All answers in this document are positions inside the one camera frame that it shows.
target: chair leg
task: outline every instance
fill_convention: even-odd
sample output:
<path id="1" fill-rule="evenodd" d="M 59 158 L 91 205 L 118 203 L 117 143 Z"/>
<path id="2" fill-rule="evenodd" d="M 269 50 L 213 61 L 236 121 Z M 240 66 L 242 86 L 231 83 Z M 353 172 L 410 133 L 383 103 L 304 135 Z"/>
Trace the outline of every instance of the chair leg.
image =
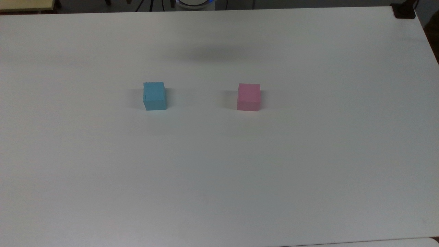
<path id="1" fill-rule="evenodd" d="M 61 2 L 59 0 L 55 0 L 55 6 L 58 9 L 62 8 L 62 4 L 61 4 Z"/>

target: white tabletop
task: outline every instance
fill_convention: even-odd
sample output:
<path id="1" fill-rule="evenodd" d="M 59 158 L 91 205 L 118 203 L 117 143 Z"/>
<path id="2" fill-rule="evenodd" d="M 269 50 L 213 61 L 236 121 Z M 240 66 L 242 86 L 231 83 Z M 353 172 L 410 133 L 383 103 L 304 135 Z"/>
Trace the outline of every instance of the white tabletop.
<path id="1" fill-rule="evenodd" d="M 438 78 L 390 7 L 0 16 L 0 246 L 438 236 Z"/>
<path id="2" fill-rule="evenodd" d="M 333 243 L 325 245 L 309 245 L 309 247 L 439 247 L 439 243 L 431 238 L 419 238 L 356 243 Z"/>

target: block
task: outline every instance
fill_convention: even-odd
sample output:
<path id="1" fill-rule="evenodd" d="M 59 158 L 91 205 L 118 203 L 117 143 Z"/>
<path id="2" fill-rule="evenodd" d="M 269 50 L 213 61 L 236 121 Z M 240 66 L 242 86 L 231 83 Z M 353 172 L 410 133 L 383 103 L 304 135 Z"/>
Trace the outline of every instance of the block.
<path id="1" fill-rule="evenodd" d="M 143 103 L 147 111 L 166 110 L 166 91 L 163 82 L 143 83 Z"/>
<path id="2" fill-rule="evenodd" d="M 259 84 L 239 83 L 238 111 L 257 112 L 261 108 L 261 86 Z"/>

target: floor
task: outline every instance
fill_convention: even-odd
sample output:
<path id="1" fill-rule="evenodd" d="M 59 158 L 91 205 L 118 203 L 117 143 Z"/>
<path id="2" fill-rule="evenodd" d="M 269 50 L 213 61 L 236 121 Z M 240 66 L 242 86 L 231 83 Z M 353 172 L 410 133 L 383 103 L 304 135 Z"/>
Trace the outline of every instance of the floor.
<path id="1" fill-rule="evenodd" d="M 99 13 L 99 12 L 133 12 L 141 0 L 112 0 L 107 6 L 105 0 L 60 0 L 62 8 L 59 13 Z M 225 10 L 227 0 L 217 0 L 216 9 Z M 228 10 L 251 9 L 252 0 L 228 0 Z M 144 0 L 139 11 L 149 11 L 151 0 Z M 364 6 L 389 6 L 391 3 L 401 3 L 403 0 L 256 0 L 256 9 L 275 8 L 310 8 L 310 7 L 364 7 Z M 169 0 L 163 0 L 165 11 L 174 11 Z M 439 10 L 438 0 L 420 0 L 416 9 L 422 26 L 425 26 L 430 17 Z M 162 11 L 161 0 L 155 0 L 153 11 Z"/>

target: blue cube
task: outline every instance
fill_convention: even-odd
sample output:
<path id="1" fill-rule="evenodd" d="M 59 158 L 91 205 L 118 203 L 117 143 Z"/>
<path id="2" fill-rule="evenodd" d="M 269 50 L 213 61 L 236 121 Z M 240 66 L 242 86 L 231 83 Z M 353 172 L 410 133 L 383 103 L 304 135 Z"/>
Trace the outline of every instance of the blue cube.
<path id="1" fill-rule="evenodd" d="M 147 111 L 166 110 L 166 92 L 163 82 L 143 83 L 143 103 Z"/>

